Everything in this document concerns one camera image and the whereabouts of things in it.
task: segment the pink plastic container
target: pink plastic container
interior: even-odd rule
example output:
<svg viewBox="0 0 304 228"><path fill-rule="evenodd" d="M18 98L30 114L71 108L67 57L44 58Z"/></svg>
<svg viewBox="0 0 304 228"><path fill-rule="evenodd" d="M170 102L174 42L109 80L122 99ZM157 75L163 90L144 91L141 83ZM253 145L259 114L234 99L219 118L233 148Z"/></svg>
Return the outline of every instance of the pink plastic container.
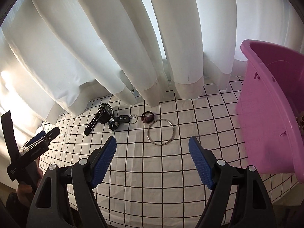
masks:
<svg viewBox="0 0 304 228"><path fill-rule="evenodd" d="M295 172L304 183L304 146L295 117L304 111L304 55L244 40L248 67L236 111L249 164L259 173Z"/></svg>

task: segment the brown fabric item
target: brown fabric item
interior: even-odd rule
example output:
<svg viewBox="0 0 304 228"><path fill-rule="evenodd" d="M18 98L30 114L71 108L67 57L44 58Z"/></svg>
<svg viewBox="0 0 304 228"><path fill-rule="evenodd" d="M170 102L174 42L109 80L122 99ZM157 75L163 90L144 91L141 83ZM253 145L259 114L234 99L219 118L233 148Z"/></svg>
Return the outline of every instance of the brown fabric item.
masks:
<svg viewBox="0 0 304 228"><path fill-rule="evenodd" d="M143 123L150 123L154 120L154 114L152 112L144 112L142 115L141 115L141 120Z"/></svg>

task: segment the large metal ring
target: large metal ring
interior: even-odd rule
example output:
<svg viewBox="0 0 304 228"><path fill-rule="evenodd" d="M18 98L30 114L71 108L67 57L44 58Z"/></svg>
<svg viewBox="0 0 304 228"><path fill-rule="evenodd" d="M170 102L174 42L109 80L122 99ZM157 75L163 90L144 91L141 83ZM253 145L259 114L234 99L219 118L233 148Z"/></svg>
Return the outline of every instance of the large metal ring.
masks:
<svg viewBox="0 0 304 228"><path fill-rule="evenodd" d="M172 135L171 135L171 137L170 137L169 140L167 140L167 141L165 141L165 142L163 142L163 143L156 143L156 142L154 142L154 141L151 140L151 138L150 138L150 136L149 136L149 130L150 130L151 126L152 126L154 123L156 123L156 122L158 122L158 121L161 121L161 120L166 121L166 122L168 122L168 123L171 125L171 127L172 127ZM148 140L149 140L152 144L157 145L157 146L163 146L163 145L168 144L168 143L172 140L173 136L174 136L174 126L173 126L173 124L172 124L169 120L163 119L163 118L160 118L160 119L157 119L157 120L154 120L153 122L151 122L150 125L149 125L149 127L148 127L148 130L147 130L147 137L148 137Z"/></svg>
<svg viewBox="0 0 304 228"><path fill-rule="evenodd" d="M138 115L136 115L136 114L130 115L130 121L129 121L129 123L134 124L134 123L137 122L137 120L138 120Z"/></svg>

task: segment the hand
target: hand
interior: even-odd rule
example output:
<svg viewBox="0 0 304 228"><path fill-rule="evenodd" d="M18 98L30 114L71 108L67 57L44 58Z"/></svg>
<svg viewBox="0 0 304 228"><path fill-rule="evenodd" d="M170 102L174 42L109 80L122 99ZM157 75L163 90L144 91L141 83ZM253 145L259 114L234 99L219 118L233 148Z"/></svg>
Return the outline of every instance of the hand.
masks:
<svg viewBox="0 0 304 228"><path fill-rule="evenodd" d="M39 167L37 167L37 172L38 172L38 175L39 175L39 180L37 182L37 187L38 187L40 182L41 182L41 179L43 177L43 172ZM20 201L21 204L23 204L26 207L31 206L31 203L27 199L26 194L30 194L30 193L32 193L32 191L33 191L33 189L30 185L22 184L22 183L18 185L18 188L16 190L18 200Z"/></svg>

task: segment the blue rubber grip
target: blue rubber grip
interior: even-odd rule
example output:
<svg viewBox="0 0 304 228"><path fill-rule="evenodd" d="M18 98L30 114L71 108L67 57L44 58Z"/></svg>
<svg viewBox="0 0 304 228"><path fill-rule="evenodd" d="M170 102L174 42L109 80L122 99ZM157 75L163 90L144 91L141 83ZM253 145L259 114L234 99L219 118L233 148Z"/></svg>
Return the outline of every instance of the blue rubber grip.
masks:
<svg viewBox="0 0 304 228"><path fill-rule="evenodd" d="M46 134L45 131L42 130L40 133L38 133L38 134L35 135L32 139L30 139L26 145L33 144L34 142L40 140L42 137L45 136L45 134Z"/></svg>
<svg viewBox="0 0 304 228"><path fill-rule="evenodd" d="M113 137L107 144L93 169L93 178L91 180L91 186L93 188L96 188L98 184L102 183L115 152L116 139Z"/></svg>
<svg viewBox="0 0 304 228"><path fill-rule="evenodd" d="M207 185L208 189L213 189L214 182L212 180L212 170L206 161L203 153L199 149L199 146L193 138L189 139L189 152L192 160L197 168L201 181L204 185Z"/></svg>

